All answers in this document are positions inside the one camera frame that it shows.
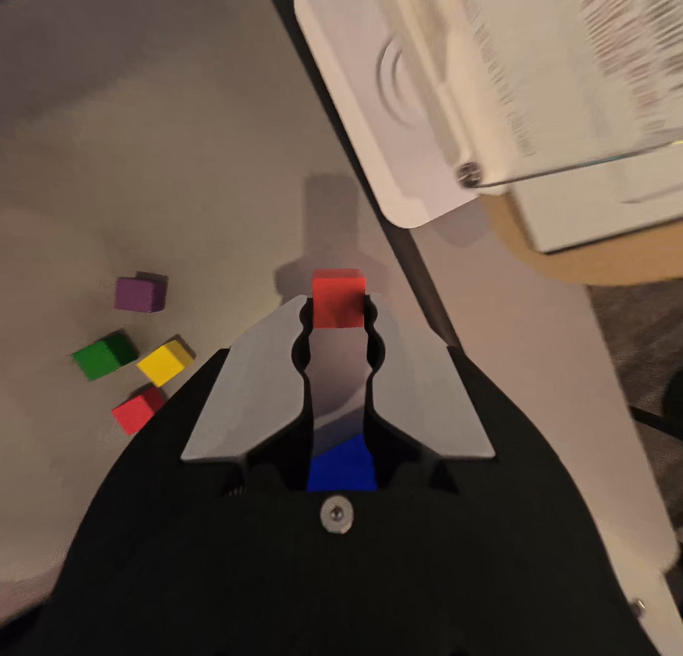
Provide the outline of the purple wooden cube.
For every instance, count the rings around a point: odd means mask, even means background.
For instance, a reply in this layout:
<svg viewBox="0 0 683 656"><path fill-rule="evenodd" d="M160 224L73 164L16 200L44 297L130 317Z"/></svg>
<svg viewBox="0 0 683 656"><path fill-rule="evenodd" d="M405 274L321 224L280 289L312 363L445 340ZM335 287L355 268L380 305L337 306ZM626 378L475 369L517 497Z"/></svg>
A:
<svg viewBox="0 0 683 656"><path fill-rule="evenodd" d="M136 273L132 277L118 277L115 281L113 308L155 314L166 307L168 277L152 273Z"/></svg>

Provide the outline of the orange wooden cube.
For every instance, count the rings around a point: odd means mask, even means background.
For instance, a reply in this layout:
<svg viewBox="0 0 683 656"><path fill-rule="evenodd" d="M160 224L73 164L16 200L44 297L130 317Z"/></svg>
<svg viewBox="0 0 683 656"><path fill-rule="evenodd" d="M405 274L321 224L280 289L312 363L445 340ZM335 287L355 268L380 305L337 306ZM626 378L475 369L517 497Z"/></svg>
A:
<svg viewBox="0 0 683 656"><path fill-rule="evenodd" d="M363 328L366 278L358 268L321 268L313 272L313 328Z"/></svg>

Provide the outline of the green wooden cube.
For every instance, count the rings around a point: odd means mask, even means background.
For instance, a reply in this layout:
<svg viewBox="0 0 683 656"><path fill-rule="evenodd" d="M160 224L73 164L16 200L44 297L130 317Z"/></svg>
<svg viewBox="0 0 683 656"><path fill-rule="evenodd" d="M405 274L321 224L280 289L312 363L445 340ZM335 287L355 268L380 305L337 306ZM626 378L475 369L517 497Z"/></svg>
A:
<svg viewBox="0 0 683 656"><path fill-rule="evenodd" d="M75 351L73 362L88 381L103 378L139 358L139 350L122 329Z"/></svg>

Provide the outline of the instruction sheet board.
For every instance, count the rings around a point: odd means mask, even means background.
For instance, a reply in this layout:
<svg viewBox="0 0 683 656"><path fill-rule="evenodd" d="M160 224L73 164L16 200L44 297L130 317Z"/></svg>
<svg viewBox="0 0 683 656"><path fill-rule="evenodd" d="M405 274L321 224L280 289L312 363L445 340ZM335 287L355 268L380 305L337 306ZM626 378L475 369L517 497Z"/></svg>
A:
<svg viewBox="0 0 683 656"><path fill-rule="evenodd" d="M482 190L552 253L682 218L682 0L452 0Z"/></svg>

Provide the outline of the blue plastic bin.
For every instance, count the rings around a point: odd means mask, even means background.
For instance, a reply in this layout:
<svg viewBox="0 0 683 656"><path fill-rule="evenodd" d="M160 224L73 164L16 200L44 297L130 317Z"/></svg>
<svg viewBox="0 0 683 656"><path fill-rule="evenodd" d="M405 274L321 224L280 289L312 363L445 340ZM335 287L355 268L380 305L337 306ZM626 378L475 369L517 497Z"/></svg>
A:
<svg viewBox="0 0 683 656"><path fill-rule="evenodd" d="M376 491L374 462L363 434L312 458L306 491Z"/></svg>

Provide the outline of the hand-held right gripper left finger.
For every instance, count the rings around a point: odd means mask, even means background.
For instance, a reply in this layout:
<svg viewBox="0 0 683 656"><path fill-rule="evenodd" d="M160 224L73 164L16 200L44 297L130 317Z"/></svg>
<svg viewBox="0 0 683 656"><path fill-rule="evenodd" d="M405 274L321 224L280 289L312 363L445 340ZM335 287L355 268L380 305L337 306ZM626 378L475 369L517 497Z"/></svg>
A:
<svg viewBox="0 0 683 656"><path fill-rule="evenodd" d="M181 459L243 461L311 409L312 301L298 295L229 348Z"/></svg>

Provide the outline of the red wooden cube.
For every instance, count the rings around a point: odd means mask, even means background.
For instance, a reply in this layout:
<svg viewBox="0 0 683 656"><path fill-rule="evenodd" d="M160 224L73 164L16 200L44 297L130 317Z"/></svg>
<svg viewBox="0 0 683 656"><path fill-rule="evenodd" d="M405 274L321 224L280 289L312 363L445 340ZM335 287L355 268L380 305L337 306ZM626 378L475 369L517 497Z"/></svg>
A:
<svg viewBox="0 0 683 656"><path fill-rule="evenodd" d="M122 431L131 437L138 433L165 403L165 393L154 385L147 385L114 407L111 415Z"/></svg>

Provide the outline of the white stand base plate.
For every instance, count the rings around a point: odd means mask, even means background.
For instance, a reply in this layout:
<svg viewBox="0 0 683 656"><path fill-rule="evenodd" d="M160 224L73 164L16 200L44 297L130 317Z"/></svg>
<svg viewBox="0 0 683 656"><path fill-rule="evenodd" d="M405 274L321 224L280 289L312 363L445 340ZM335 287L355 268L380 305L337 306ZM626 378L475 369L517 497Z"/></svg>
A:
<svg viewBox="0 0 683 656"><path fill-rule="evenodd" d="M418 227L482 190L453 93L452 0L294 0L295 14L385 216Z"/></svg>

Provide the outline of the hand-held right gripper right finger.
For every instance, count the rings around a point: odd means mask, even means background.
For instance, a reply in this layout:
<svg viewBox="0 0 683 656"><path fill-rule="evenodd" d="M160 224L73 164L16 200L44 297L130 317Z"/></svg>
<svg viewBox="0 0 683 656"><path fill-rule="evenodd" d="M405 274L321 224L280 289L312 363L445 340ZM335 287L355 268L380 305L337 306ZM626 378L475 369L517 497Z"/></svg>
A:
<svg viewBox="0 0 683 656"><path fill-rule="evenodd" d="M366 296L365 307L371 416L429 456L493 459L496 451L446 342L395 315L380 294Z"/></svg>

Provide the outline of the yellow wooden cube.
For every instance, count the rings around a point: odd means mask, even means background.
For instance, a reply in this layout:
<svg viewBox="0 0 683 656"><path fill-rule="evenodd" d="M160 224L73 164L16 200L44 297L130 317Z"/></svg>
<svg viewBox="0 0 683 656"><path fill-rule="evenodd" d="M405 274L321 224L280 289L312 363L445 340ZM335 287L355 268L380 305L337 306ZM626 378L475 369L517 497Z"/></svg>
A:
<svg viewBox="0 0 683 656"><path fill-rule="evenodd" d="M161 388L193 364L195 355L180 338L168 340L136 362L136 368L154 387Z"/></svg>

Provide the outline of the black strip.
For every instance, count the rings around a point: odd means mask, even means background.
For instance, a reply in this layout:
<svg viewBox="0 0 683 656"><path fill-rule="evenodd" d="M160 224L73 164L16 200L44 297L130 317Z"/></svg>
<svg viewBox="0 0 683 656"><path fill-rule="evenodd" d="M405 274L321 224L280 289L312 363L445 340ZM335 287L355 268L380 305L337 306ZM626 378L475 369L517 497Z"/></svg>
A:
<svg viewBox="0 0 683 656"><path fill-rule="evenodd" d="M371 190L370 183L363 171L360 160L344 128L336 106L325 85L322 75L316 65L309 45L303 35L295 14L294 0L271 0L287 35L294 46L298 58L306 72L307 78L315 90L316 96L324 109L325 115L335 133L338 142L356 179L365 193L374 215L396 257L406 280L422 310L429 327L445 343L464 354L464 349L457 336L456 330L449 318L448 312L440 294L434 284L428 268L423 261L419 248L409 230L400 228L388 221L382 214L377 199Z"/></svg>

